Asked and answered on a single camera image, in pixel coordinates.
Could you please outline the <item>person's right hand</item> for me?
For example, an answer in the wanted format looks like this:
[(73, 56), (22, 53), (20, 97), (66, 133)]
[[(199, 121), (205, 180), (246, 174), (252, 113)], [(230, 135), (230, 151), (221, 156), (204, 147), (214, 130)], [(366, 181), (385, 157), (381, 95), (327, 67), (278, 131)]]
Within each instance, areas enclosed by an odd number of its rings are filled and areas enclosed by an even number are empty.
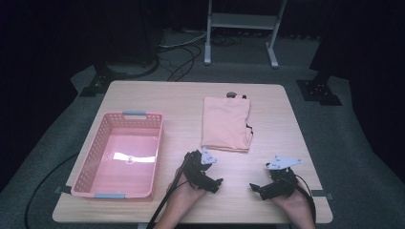
[(311, 217), (308, 201), (298, 190), (294, 190), (289, 197), (279, 196), (272, 198), (271, 201), (281, 208), (290, 220), (299, 219), (303, 216)]

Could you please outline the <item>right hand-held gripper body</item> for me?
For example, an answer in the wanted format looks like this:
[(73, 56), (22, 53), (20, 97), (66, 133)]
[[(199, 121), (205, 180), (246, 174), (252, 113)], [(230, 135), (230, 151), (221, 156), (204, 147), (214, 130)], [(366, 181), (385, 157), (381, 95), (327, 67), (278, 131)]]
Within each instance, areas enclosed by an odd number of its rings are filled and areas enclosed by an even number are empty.
[(262, 200), (290, 196), (297, 186), (298, 180), (291, 167), (302, 162), (301, 158), (275, 156), (266, 168), (270, 173), (272, 183), (260, 187), (259, 194)]

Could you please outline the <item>white metal stand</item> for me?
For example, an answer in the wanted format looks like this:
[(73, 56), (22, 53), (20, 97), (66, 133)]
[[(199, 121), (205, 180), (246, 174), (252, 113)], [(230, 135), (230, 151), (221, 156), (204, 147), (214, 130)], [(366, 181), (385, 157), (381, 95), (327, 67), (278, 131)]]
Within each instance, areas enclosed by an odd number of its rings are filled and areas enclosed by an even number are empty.
[(287, 2), (288, 0), (281, 0), (281, 6), (276, 15), (254, 15), (215, 12), (212, 10), (213, 0), (208, 0), (203, 63), (205, 65), (211, 64), (211, 32), (214, 29), (227, 28), (263, 30), (271, 31), (270, 39), (268, 42), (266, 42), (266, 51), (271, 67), (273, 69), (278, 69), (279, 64), (274, 52), (274, 44), (283, 19)]

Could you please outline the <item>black round floor base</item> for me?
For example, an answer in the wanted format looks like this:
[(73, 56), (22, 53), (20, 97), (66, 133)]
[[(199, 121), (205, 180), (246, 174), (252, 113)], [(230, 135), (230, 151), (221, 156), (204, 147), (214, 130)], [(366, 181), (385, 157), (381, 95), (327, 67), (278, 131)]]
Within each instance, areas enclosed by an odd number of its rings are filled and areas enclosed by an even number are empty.
[(108, 62), (107, 67), (113, 72), (114, 78), (133, 80), (155, 72), (159, 67), (159, 61), (153, 58), (150, 62)]

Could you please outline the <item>black stand base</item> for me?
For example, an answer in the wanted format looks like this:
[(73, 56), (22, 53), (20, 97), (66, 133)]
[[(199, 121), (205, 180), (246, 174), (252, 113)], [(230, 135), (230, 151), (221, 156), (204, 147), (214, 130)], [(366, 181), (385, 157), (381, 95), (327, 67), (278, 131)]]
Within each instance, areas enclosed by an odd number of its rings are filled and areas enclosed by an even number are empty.
[(329, 76), (318, 73), (312, 80), (297, 80), (301, 95), (306, 101), (315, 101), (323, 106), (341, 106), (342, 103), (328, 85)]
[(127, 74), (118, 73), (110, 69), (106, 63), (94, 64), (96, 74), (89, 86), (84, 87), (80, 93), (82, 97), (94, 97), (97, 94), (105, 94), (113, 81), (123, 80)]

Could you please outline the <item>pink cloth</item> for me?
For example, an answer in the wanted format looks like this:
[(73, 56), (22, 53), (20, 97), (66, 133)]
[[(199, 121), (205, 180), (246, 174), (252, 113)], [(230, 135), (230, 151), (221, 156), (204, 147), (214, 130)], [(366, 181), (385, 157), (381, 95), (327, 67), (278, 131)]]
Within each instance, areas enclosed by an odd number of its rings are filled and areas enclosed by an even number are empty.
[(247, 98), (205, 97), (201, 145), (213, 150), (246, 153), (253, 137), (253, 130), (247, 123), (249, 111)]

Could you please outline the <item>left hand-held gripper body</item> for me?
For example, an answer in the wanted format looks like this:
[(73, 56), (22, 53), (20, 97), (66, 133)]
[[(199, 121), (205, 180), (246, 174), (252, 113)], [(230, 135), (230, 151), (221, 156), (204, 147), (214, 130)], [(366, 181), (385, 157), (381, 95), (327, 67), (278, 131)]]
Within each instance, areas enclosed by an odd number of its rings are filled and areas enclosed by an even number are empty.
[(185, 165), (182, 169), (188, 182), (196, 185), (199, 189), (202, 189), (202, 181), (209, 177), (205, 172), (211, 167), (210, 164), (203, 164), (202, 158), (203, 154), (199, 150), (187, 153), (184, 157)]

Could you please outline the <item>person's left hand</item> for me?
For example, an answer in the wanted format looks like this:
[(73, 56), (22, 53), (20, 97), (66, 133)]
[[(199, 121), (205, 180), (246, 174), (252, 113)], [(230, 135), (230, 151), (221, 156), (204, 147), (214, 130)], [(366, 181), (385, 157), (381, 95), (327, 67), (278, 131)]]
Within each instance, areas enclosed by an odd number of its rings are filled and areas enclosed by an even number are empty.
[(198, 189), (190, 184), (184, 174), (181, 174), (175, 189), (166, 203), (166, 209), (175, 214), (187, 213), (204, 195), (204, 189)]

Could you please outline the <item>pink perforated plastic basket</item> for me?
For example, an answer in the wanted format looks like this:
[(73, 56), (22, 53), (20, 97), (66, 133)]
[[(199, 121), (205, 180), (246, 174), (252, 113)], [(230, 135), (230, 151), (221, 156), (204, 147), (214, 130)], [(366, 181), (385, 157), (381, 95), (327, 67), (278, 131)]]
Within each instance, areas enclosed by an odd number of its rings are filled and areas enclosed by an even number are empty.
[(72, 194), (81, 198), (152, 200), (162, 133), (161, 114), (106, 113)]

